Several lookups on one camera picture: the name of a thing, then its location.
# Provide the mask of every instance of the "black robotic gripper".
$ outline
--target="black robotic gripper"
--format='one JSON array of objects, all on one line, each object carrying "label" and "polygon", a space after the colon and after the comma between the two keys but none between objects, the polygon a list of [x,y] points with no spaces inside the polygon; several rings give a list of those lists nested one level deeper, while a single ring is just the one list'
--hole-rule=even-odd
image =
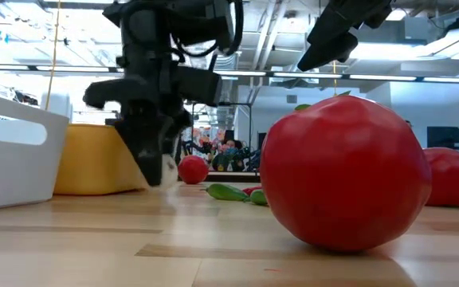
[{"label": "black robotic gripper", "polygon": [[175,139],[192,124],[184,100],[216,106],[221,95],[221,77],[181,65],[183,55],[171,37],[185,45],[216,40],[219,49],[228,48],[229,7],[227,0],[135,0],[103,12],[121,29],[123,55],[117,63],[124,77],[92,83],[83,100],[95,108],[108,101],[121,104],[114,126],[151,186],[161,183],[163,155],[173,154]]}]

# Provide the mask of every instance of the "basket handle hole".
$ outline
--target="basket handle hole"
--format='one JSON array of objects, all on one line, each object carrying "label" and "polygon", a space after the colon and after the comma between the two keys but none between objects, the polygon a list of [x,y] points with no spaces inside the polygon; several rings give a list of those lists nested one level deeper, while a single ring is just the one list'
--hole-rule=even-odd
[{"label": "basket handle hole", "polygon": [[0,115],[0,142],[39,146],[47,140],[42,124]]}]

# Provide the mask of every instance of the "small red tomato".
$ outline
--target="small red tomato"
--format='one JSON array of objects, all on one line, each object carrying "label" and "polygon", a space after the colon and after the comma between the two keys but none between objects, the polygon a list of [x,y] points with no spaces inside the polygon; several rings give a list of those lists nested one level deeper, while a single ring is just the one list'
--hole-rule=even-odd
[{"label": "small red tomato", "polygon": [[409,125],[389,108],[335,96],[269,130],[261,185],[277,220],[327,250],[401,236],[430,196],[431,172]]},{"label": "small red tomato", "polygon": [[459,152],[446,147],[424,150],[433,187],[427,206],[459,206]]},{"label": "small red tomato", "polygon": [[178,166],[178,175],[187,184],[198,184],[208,175],[208,164],[196,155],[188,155]]}]

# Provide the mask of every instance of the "wooden floor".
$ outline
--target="wooden floor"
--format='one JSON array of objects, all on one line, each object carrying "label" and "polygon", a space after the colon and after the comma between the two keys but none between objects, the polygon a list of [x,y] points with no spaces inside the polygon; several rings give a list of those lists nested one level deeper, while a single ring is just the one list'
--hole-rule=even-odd
[{"label": "wooden floor", "polygon": [[344,257],[201,189],[2,209],[0,286],[459,287],[459,210],[426,208],[399,240]]}]

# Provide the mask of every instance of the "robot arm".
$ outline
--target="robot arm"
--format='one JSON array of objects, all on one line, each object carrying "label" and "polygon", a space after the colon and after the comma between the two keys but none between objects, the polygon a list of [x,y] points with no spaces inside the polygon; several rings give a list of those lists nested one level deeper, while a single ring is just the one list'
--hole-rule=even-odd
[{"label": "robot arm", "polygon": [[300,59],[301,71],[318,68],[331,61],[345,62],[359,44],[349,31],[367,25],[379,28],[392,12],[395,0],[331,0],[308,36],[311,46]]},{"label": "robot arm", "polygon": [[[236,31],[230,3],[234,2]],[[391,12],[391,0],[331,0],[308,41],[311,47],[299,63],[303,71],[333,60],[345,61],[357,46],[348,31],[363,23],[377,28]],[[192,124],[184,100],[217,106],[222,79],[211,70],[182,65],[184,54],[204,57],[219,49],[230,55],[241,44],[242,0],[132,0],[114,3],[103,15],[121,28],[123,56],[117,59],[124,78],[91,84],[86,104],[102,108],[120,102],[122,119],[115,128],[151,186],[162,178],[162,154],[172,154],[178,134]],[[171,39],[176,48],[171,46]],[[200,54],[183,46],[215,40]],[[179,60],[172,60],[172,54]]]}]

